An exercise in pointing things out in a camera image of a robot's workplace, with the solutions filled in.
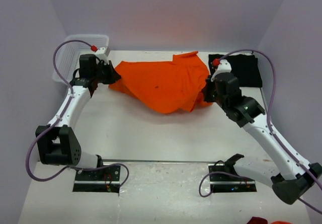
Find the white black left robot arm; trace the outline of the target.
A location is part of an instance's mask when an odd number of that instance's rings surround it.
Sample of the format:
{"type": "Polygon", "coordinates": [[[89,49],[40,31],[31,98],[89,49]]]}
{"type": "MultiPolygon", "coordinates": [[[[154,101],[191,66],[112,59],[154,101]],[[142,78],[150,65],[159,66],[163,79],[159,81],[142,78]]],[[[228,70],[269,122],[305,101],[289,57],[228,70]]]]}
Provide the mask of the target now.
{"type": "Polygon", "coordinates": [[[36,129],[41,163],[87,169],[87,175],[93,180],[104,176],[105,168],[99,156],[82,150],[74,128],[98,85],[110,85],[120,79],[105,54],[83,54],[79,57],[79,68],[73,74],[62,106],[47,125],[36,129]]]}

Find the orange t shirt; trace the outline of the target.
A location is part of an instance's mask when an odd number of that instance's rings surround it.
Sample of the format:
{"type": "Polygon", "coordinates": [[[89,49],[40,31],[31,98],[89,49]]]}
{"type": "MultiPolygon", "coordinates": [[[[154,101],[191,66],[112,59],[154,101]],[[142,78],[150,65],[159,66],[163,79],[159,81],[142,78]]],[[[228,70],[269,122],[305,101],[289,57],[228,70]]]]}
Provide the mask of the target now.
{"type": "Polygon", "coordinates": [[[208,107],[203,89],[209,70],[196,51],[173,55],[171,61],[120,62],[121,79],[109,88],[141,101],[148,108],[170,114],[208,107]]]}

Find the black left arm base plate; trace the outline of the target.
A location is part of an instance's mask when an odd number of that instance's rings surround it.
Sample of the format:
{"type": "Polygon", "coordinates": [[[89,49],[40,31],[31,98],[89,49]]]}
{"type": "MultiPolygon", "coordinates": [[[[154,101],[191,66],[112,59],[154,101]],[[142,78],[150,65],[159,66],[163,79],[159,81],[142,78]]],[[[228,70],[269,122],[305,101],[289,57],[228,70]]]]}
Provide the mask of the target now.
{"type": "Polygon", "coordinates": [[[73,184],[73,192],[117,193],[120,190],[119,165],[99,171],[77,172],[73,184]]]}

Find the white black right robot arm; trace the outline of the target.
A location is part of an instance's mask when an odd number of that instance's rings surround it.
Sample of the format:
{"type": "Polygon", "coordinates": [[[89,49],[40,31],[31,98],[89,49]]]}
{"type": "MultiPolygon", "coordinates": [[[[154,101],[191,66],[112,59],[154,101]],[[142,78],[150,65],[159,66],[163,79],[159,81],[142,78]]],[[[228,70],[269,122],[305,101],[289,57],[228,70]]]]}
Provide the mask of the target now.
{"type": "Polygon", "coordinates": [[[231,121],[257,141],[273,161],[272,166],[266,166],[234,155],[232,163],[224,168],[228,179],[250,178],[263,183],[289,205],[318,181],[321,164],[310,163],[287,142],[268,120],[258,101],[242,95],[238,79],[233,74],[222,72],[208,76],[203,92],[206,102],[216,103],[231,121]]]}

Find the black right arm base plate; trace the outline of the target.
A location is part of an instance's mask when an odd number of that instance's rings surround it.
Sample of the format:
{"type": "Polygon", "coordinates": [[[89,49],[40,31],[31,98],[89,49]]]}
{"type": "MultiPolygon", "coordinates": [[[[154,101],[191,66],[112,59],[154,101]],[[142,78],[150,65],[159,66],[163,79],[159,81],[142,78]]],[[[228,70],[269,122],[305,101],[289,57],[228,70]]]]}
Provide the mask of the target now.
{"type": "Polygon", "coordinates": [[[257,192],[252,179],[240,179],[224,174],[210,175],[210,188],[213,193],[257,192]]]}

